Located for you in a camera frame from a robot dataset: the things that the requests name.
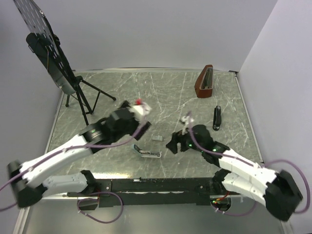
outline music stand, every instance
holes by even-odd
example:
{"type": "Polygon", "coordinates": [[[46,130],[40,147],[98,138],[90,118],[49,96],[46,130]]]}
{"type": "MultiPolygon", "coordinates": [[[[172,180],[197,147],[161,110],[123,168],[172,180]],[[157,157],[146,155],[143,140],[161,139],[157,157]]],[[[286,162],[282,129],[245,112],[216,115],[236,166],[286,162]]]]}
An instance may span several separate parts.
{"type": "Polygon", "coordinates": [[[82,76],[75,76],[69,62],[64,55],[59,38],[53,33],[52,28],[41,9],[33,0],[13,0],[23,17],[30,34],[26,38],[28,47],[37,55],[41,63],[47,69],[55,84],[67,95],[65,106],[69,106],[69,97],[78,100],[86,125],[88,125],[87,114],[95,110],[100,93],[116,100],[115,97],[83,80],[82,76]],[[96,101],[91,109],[85,97],[80,82],[98,91],[96,101]]]}

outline gray marble tabletop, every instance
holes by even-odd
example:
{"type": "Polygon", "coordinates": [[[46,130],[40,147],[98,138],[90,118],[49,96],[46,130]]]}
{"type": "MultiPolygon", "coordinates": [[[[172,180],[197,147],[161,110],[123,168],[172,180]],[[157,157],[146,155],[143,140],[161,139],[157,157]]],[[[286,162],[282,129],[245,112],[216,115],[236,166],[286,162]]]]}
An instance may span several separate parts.
{"type": "MultiPolygon", "coordinates": [[[[141,98],[153,109],[148,116],[152,126],[140,141],[134,140],[120,147],[101,150],[75,161],[56,175],[90,170],[100,178],[213,177],[219,169],[208,164],[199,152],[188,150],[174,155],[165,147],[172,132],[182,129],[178,120],[188,111],[193,113],[194,124],[205,124],[214,140],[228,145],[254,162],[260,162],[234,73],[215,71],[213,95],[203,99],[197,98],[194,90],[199,73],[183,70],[76,73],[117,98],[114,102],[105,95],[100,95],[94,114],[88,115],[90,123],[107,117],[124,100],[133,102],[141,98]],[[222,113],[219,131],[212,129],[216,105],[221,106],[222,113]],[[152,141],[152,134],[163,135],[164,141],[152,141]],[[162,158],[140,157],[131,149],[133,143],[143,150],[162,151],[162,158]]],[[[81,87],[93,105],[97,92],[84,84],[81,87]]],[[[69,107],[66,108],[65,100],[66,97],[58,114],[49,150],[62,145],[85,127],[79,103],[71,98],[69,107]]]]}

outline tripod leg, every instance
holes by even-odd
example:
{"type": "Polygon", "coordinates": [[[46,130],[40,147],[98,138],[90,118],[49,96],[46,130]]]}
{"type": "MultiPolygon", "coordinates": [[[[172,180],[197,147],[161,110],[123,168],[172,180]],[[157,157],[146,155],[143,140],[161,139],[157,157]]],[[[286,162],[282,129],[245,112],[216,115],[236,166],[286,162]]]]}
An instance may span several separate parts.
{"type": "Polygon", "coordinates": [[[67,95],[66,104],[65,104],[66,107],[69,106],[69,97],[70,97],[70,95],[67,95]]]}
{"type": "Polygon", "coordinates": [[[84,111],[83,104],[82,104],[82,101],[81,101],[81,98],[80,98],[80,94],[79,94],[78,91],[77,91],[77,98],[78,98],[78,102],[79,102],[79,105],[80,105],[80,108],[81,108],[81,111],[82,111],[82,115],[83,115],[84,121],[86,122],[86,125],[88,126],[89,125],[88,118],[87,118],[86,112],[84,111]]]}
{"type": "Polygon", "coordinates": [[[109,95],[108,93],[104,92],[103,90],[100,90],[99,88],[95,87],[94,85],[90,84],[89,82],[86,82],[85,80],[82,80],[81,82],[84,83],[84,84],[86,84],[86,85],[88,85],[88,86],[90,86],[91,88],[93,88],[93,89],[95,89],[95,90],[97,90],[97,91],[103,93],[104,95],[108,96],[108,97],[111,98],[112,100],[116,101],[116,98],[115,98],[115,97],[109,95]]]}
{"type": "Polygon", "coordinates": [[[80,86],[78,86],[78,89],[77,89],[77,94],[78,94],[78,93],[81,95],[81,98],[82,98],[82,100],[83,100],[85,106],[86,106],[87,109],[88,109],[88,112],[87,112],[86,114],[92,114],[93,111],[92,111],[92,109],[91,109],[91,107],[90,107],[90,105],[89,105],[89,103],[88,103],[88,100],[87,100],[86,96],[84,95],[82,89],[80,88],[80,86]]]}

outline gray wall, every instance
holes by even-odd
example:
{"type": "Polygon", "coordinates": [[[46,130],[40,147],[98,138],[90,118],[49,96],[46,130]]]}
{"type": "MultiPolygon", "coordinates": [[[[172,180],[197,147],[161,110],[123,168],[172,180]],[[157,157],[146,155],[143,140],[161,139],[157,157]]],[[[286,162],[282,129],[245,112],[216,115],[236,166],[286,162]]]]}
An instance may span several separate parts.
{"type": "MultiPolygon", "coordinates": [[[[262,156],[295,162],[312,186],[312,3],[278,1],[241,71],[239,83],[262,156]]],[[[306,197],[295,170],[293,173],[306,197]]],[[[312,233],[312,209],[293,215],[295,234],[312,233]]]]}
{"type": "MultiPolygon", "coordinates": [[[[27,47],[28,28],[13,1],[0,1],[0,185],[6,165],[44,153],[60,96],[50,76],[27,47]]],[[[0,207],[14,202],[0,192],[0,207]]],[[[0,213],[2,234],[12,233],[18,210],[0,213]]]]}
{"type": "Polygon", "coordinates": [[[239,71],[276,0],[37,0],[76,70],[239,71]]]}

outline black music stand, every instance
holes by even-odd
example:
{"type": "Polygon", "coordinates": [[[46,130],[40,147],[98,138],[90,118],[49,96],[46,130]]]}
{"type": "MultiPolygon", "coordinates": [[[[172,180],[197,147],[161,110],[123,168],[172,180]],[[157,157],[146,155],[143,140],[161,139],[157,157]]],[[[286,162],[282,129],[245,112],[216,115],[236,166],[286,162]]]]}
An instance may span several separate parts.
{"type": "Polygon", "coordinates": [[[53,33],[44,13],[33,0],[13,1],[30,31],[30,34],[26,38],[28,47],[37,55],[55,84],[67,95],[65,106],[69,106],[70,96],[78,100],[84,120],[86,125],[88,125],[89,123],[86,115],[94,112],[100,93],[110,97],[114,101],[116,98],[86,82],[83,80],[82,76],[76,77],[74,75],[69,62],[60,47],[59,38],[53,33]],[[92,109],[79,85],[80,82],[98,92],[92,109]],[[83,106],[88,109],[88,112],[85,112],[83,106]]]}

